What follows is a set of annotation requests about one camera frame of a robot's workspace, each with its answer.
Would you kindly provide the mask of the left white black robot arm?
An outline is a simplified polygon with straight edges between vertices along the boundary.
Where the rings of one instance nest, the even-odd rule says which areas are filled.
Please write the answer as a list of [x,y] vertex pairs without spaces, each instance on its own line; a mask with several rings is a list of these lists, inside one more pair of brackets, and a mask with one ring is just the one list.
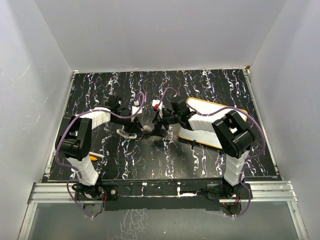
[[[114,123],[123,126],[123,129],[117,130],[118,135],[125,139],[136,139],[143,131],[138,115],[142,114],[145,104],[145,95],[139,92],[138,96],[142,97],[142,101],[136,97],[127,114],[122,112],[126,109],[122,108],[122,99],[111,96],[104,106],[77,115],[66,114],[62,118],[55,142],[55,162],[73,169],[79,183],[87,186],[86,194],[93,200],[103,195],[104,188],[97,183],[99,174],[90,159],[92,130],[107,123]],[[69,165],[59,161],[59,154],[65,156]]]

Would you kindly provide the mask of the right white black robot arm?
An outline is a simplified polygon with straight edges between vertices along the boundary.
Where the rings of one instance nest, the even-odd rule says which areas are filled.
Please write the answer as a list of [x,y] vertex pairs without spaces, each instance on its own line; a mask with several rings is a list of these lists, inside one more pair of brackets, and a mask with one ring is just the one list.
[[230,199],[239,197],[243,167],[257,140],[247,123],[247,113],[194,97],[176,97],[170,103],[171,108],[166,108],[160,100],[152,101],[156,114],[150,134],[163,138],[170,125],[179,124],[181,139],[221,150],[226,156],[226,169],[221,182],[210,187],[209,192]]

